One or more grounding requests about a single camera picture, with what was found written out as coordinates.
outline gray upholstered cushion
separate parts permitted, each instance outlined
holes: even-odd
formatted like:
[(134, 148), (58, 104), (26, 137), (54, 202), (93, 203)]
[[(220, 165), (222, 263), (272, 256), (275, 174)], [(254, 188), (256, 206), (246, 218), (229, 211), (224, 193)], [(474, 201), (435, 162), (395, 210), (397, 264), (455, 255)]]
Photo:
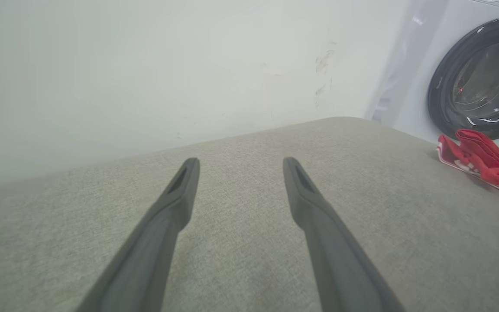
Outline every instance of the gray upholstered cushion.
[(201, 161), (165, 311), (317, 311), (295, 156), (409, 311), (499, 311), (499, 191), (434, 144), (330, 118), (0, 186), (0, 311), (71, 311), (184, 159)]

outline door glass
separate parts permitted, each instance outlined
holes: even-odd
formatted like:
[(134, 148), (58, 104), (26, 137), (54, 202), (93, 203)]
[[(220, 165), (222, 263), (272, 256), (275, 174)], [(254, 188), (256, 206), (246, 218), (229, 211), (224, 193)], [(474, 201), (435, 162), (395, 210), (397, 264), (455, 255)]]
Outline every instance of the door glass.
[(454, 83), (454, 106), (465, 117), (489, 119), (499, 113), (499, 43), (474, 55)]

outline scuff mark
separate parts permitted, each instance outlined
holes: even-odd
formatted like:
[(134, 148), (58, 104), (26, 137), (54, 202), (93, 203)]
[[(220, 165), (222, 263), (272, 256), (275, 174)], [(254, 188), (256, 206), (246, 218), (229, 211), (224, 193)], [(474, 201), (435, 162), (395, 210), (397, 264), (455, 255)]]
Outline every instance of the scuff mark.
[(317, 73), (325, 73), (327, 71), (327, 67), (331, 63), (332, 55), (334, 55), (335, 52), (335, 50), (328, 50), (323, 57), (321, 57), (320, 59), (317, 58), (319, 59), (317, 67), (315, 67)]
[(326, 87), (327, 85), (323, 85), (322, 87), (320, 87), (319, 89), (317, 89), (317, 91), (315, 91), (315, 96), (319, 96), (321, 94), (324, 93), (324, 87)]
[(442, 84), (442, 79), (443, 79), (443, 77), (440, 77), (440, 81), (438, 81), (438, 85), (436, 86), (436, 89), (438, 89), (440, 87), (440, 85)]

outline wall stain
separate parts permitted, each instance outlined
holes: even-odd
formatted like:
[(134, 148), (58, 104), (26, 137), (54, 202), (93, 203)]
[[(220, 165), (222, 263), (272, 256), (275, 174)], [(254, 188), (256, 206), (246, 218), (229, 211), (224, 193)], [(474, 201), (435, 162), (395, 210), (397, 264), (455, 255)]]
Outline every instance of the wall stain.
[(323, 57), (317, 57), (315, 63), (317, 64), (315, 67), (315, 71), (317, 73), (326, 73), (327, 67), (331, 63), (332, 56), (334, 55), (335, 50), (328, 50)]
[(319, 96), (321, 94), (324, 93), (324, 88), (326, 87), (327, 85), (323, 85), (322, 87), (320, 87), (319, 89), (317, 89), (317, 91), (315, 91), (315, 96)]

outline red towel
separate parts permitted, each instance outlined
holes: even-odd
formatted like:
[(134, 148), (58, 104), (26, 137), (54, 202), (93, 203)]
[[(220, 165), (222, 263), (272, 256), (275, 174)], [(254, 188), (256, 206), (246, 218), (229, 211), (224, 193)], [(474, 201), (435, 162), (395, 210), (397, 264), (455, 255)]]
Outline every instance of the red towel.
[(458, 130), (458, 146), (446, 136), (438, 138), (440, 161), (485, 180), (499, 189), (499, 148), (483, 133)]

